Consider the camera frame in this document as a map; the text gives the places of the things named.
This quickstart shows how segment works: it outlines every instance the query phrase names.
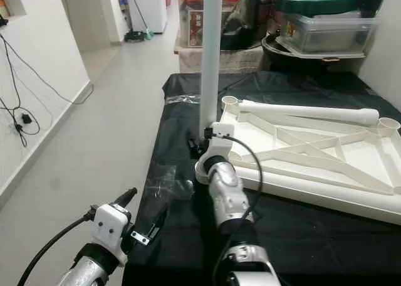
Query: green lid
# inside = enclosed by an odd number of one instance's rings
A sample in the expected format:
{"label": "green lid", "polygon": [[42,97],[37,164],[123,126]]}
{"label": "green lid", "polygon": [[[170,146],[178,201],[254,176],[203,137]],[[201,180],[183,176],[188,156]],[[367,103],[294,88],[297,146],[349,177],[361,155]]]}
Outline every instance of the green lid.
{"label": "green lid", "polygon": [[304,16],[338,14],[358,9],[358,0],[276,0],[276,10]]}

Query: gray tile floor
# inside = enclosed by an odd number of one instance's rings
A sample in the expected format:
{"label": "gray tile floor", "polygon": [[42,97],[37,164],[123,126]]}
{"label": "gray tile floor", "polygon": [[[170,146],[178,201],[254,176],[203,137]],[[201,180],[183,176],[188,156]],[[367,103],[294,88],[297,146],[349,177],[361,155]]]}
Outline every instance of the gray tile floor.
{"label": "gray tile floor", "polygon": [[[90,204],[112,200],[136,186],[142,193],[163,109],[162,85],[178,72],[173,55],[176,3],[163,35],[124,44],[75,107],[0,212],[0,284],[16,285],[35,253]],[[140,195],[128,208],[137,212]],[[90,225],[66,235],[38,263],[30,286],[56,285],[83,244]],[[116,270],[110,286],[119,286]]]}

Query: vertical white pipe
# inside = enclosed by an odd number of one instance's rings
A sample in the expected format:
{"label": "vertical white pipe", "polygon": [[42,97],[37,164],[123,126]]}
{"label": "vertical white pipe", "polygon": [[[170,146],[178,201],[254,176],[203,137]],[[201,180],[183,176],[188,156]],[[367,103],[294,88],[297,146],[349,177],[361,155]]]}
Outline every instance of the vertical white pipe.
{"label": "vertical white pipe", "polygon": [[217,119],[222,0],[204,0],[199,132]]}

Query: black cloth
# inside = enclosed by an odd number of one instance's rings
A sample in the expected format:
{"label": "black cloth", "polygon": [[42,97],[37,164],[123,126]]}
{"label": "black cloth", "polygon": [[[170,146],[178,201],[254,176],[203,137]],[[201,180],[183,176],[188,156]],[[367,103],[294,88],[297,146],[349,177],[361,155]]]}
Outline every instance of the black cloth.
{"label": "black cloth", "polygon": [[[207,188],[194,178],[187,139],[198,134],[198,74],[171,75],[166,104],[137,216],[137,230],[150,228],[169,203],[162,231],[150,247],[137,245],[125,267],[123,285],[175,283],[209,285],[205,243],[212,241]],[[257,102],[322,107],[373,107],[382,117],[401,114],[351,73],[317,76],[259,72],[221,75],[219,95]],[[401,227],[311,204],[264,194],[256,208],[256,230],[280,277],[291,285],[399,285]]]}

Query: storage box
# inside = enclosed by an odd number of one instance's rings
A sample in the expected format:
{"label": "storage box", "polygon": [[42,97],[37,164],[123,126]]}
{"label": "storage box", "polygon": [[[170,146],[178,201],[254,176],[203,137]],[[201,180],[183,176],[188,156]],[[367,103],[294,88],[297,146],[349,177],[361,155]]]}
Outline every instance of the storage box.
{"label": "storage box", "polygon": [[308,18],[287,14],[281,41],[302,54],[360,54],[378,21],[375,18]]}
{"label": "storage box", "polygon": [[[222,25],[238,0],[223,0]],[[182,47],[202,46],[203,0],[179,0],[180,44]]]}

